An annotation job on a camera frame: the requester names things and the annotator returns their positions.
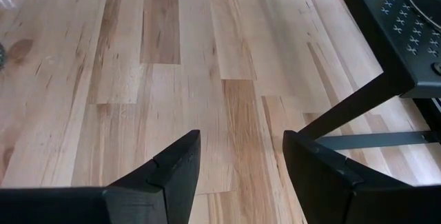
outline light maple floor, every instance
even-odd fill
[[[381,73],[342,0],[1,3],[1,186],[107,185],[200,129],[191,223],[306,223],[283,130]],[[427,128],[394,98],[331,135]],[[439,144],[340,152],[441,182]]]

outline wooden floor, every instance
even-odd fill
[[[200,129],[191,223],[306,223],[283,130],[382,72],[342,0],[1,3],[1,186],[107,185]],[[426,129],[394,98],[331,135]],[[341,153],[441,183],[439,144]]]

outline wood grain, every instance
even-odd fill
[[[201,130],[190,223],[306,220],[284,130],[382,70],[342,0],[11,0],[0,10],[2,187],[107,185]],[[427,130],[393,98],[329,135]],[[412,185],[441,145],[341,150]]]

